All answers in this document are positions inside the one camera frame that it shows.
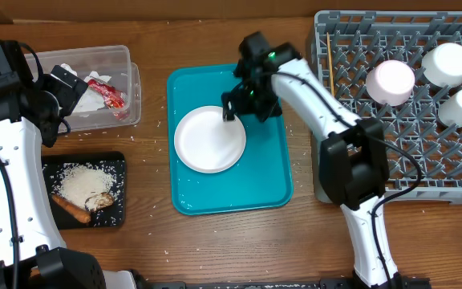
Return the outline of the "white upturned cup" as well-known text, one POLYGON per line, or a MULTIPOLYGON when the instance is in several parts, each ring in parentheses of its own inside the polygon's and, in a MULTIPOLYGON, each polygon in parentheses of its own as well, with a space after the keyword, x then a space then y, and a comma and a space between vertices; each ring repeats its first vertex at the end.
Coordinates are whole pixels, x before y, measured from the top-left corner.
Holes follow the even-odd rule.
POLYGON ((462 127, 462 90, 451 96, 438 110, 440 122, 448 127, 455 125, 462 127))

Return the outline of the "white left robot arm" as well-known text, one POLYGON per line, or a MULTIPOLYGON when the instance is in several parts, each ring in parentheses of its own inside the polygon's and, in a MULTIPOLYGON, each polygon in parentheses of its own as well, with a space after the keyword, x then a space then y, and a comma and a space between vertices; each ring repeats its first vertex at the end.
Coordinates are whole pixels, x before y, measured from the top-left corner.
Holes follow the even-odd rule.
POLYGON ((51 212, 41 149, 57 140, 87 84, 62 67, 32 73, 30 48, 0 40, 0 288, 144 288, 67 248, 51 212))

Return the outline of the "red snack wrapper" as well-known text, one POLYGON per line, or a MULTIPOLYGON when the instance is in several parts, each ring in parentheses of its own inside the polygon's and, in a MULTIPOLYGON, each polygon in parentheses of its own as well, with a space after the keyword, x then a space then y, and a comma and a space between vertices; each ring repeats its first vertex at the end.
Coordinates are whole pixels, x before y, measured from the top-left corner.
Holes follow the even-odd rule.
POLYGON ((128 95, 126 93, 100 80, 89 80, 87 84, 88 88, 98 92, 103 97, 104 108, 118 109, 118 112, 113 113, 117 120, 124 120, 129 116, 128 110, 121 111, 121 108, 127 105, 128 95))

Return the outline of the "wooden chopstick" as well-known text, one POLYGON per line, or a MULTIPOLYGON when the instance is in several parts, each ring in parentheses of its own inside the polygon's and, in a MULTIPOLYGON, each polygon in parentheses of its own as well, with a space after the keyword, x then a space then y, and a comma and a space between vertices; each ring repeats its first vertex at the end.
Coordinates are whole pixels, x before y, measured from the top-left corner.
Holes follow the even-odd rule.
POLYGON ((328 70, 329 70, 329 85, 330 85, 330 93, 334 97, 334 65, 332 59, 332 47, 330 44, 330 34, 326 33, 326 45, 327 45, 327 62, 328 62, 328 70))

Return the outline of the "pale green bowl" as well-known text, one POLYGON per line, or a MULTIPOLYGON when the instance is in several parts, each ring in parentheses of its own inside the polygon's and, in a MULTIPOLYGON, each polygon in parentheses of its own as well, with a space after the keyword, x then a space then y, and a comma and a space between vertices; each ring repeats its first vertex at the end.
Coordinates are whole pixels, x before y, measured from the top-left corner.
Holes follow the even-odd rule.
POLYGON ((462 84, 462 46, 444 43, 429 51, 422 59, 425 78, 437 87, 458 87, 462 84))

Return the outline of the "large white plate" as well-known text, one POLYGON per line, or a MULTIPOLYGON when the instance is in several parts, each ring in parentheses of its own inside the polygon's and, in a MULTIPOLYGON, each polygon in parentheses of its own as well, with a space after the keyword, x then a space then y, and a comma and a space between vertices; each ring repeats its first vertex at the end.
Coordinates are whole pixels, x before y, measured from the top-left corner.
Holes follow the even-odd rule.
POLYGON ((236 118, 222 119, 223 108, 203 106, 186 114, 176 127, 174 148, 180 160, 199 173, 220 173, 239 161, 246 132, 236 118))

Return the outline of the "small white bowl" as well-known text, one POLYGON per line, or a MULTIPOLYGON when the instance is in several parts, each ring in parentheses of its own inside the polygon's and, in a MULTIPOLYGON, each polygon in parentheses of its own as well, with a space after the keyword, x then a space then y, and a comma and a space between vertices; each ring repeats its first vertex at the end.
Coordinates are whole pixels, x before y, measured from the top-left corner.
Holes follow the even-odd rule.
POLYGON ((368 95, 378 104, 392 107, 404 104, 415 85, 415 74, 398 60, 384 61, 367 74, 368 95))

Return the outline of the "white napkin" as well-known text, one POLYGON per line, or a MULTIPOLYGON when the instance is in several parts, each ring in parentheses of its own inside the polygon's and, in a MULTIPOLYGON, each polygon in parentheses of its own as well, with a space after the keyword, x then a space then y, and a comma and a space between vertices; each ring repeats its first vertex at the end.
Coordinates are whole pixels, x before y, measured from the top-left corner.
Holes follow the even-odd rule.
MULTIPOLYGON (((87 83, 89 80, 100 80, 108 83, 111 79, 109 75, 99 75, 97 71, 92 71, 84 81, 87 83)), ((79 102, 75 106, 74 113, 77 112, 92 112, 97 111, 100 108, 104 108, 105 103, 103 97, 96 91, 88 88, 80 98, 79 102)))
POLYGON ((62 63, 62 64, 60 65, 60 67, 62 67, 63 69, 69 71, 71 74, 73 74, 73 75, 75 75, 75 76, 78 75, 77 72, 74 71, 74 70, 71 68, 71 66, 68 65, 68 64, 66 64, 66 63, 62 63))

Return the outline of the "orange carrot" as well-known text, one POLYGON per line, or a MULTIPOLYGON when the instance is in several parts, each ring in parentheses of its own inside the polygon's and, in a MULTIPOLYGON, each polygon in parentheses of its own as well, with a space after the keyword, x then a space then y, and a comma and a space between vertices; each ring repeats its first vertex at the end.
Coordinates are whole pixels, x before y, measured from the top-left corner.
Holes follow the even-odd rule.
POLYGON ((66 210, 78 222, 88 224, 91 221, 91 215, 85 209, 81 209, 75 204, 69 202, 67 199, 55 194, 52 195, 51 198, 57 205, 66 210))

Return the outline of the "brown food chunk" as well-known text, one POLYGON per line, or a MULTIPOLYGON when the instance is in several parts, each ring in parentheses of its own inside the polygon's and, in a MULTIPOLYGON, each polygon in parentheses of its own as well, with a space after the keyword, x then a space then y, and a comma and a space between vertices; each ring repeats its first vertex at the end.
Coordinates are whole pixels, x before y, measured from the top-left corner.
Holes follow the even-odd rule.
POLYGON ((108 192, 96 193, 85 201, 85 209, 90 212, 96 212, 111 206, 114 201, 114 197, 108 192))

